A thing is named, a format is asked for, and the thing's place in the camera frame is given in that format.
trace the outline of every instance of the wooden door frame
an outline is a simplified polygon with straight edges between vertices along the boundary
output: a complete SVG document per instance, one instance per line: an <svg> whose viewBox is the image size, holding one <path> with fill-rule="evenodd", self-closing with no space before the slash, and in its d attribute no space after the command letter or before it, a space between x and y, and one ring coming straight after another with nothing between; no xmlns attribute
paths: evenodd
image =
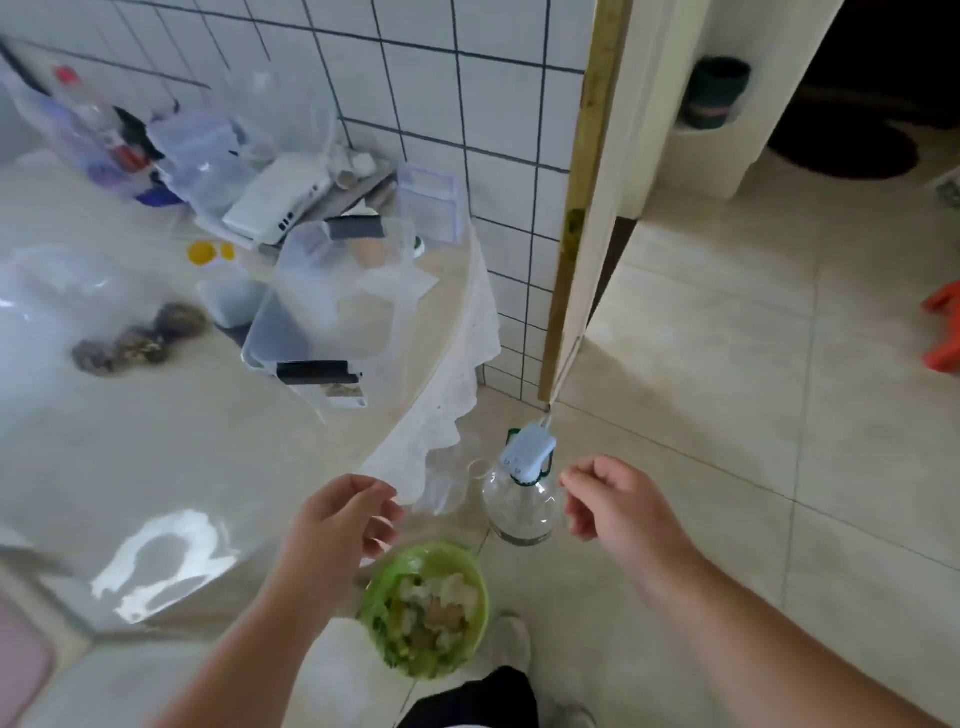
<svg viewBox="0 0 960 728"><path fill-rule="evenodd" d="M540 376L542 401L556 400L587 330L629 152L649 106L670 22L683 1L597 0Z"/></svg>

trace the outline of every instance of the green bowl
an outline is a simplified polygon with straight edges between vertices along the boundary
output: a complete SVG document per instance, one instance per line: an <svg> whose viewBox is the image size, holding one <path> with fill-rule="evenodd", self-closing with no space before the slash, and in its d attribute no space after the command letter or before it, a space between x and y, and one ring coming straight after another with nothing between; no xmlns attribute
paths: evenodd
<svg viewBox="0 0 960 728"><path fill-rule="evenodd" d="M396 660L387 649L385 624L390 616L386 604L389 595L406 576L419 576L425 580L435 576L449 576L452 573L461 573L464 581L480 593L476 612L467 627L460 651L453 660L445 663L432 654L421 654L407 662ZM418 680L432 680L449 675L473 656L483 640L489 616L490 594L476 558L463 546L448 541L435 541L411 546L398 553L368 585L357 619L367 628L376 651L388 667L398 669Z"/></svg>

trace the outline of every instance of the pink mat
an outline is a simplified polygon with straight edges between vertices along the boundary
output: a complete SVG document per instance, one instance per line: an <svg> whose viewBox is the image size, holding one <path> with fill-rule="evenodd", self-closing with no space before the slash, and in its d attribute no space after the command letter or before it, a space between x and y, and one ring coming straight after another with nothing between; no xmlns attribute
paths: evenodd
<svg viewBox="0 0 960 728"><path fill-rule="evenodd" d="M52 665L46 638L13 602L0 595L0 726L13 725Z"/></svg>

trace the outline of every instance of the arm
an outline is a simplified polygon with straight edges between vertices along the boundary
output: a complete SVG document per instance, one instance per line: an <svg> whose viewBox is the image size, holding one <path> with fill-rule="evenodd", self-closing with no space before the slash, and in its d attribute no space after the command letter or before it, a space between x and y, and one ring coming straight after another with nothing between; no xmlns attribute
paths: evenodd
<svg viewBox="0 0 960 728"><path fill-rule="evenodd" d="M278 727L303 658L346 596L361 556L380 555L379 542L396 537L390 522L403 510L395 495L384 482L344 475L309 498L256 600L155 728Z"/></svg>
<svg viewBox="0 0 960 728"><path fill-rule="evenodd" d="M942 726L715 567L656 484L606 455L561 475L571 533L599 537L747 728Z"/></svg>

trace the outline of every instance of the tiled wall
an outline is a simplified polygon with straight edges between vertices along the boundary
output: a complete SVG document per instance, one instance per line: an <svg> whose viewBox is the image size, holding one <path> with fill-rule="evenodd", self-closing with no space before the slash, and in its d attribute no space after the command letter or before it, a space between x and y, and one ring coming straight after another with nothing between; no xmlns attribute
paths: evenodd
<svg viewBox="0 0 960 728"><path fill-rule="evenodd" d="M488 386L537 403L593 0L0 0L0 34L149 117L271 61L347 141L469 195L500 313Z"/></svg>

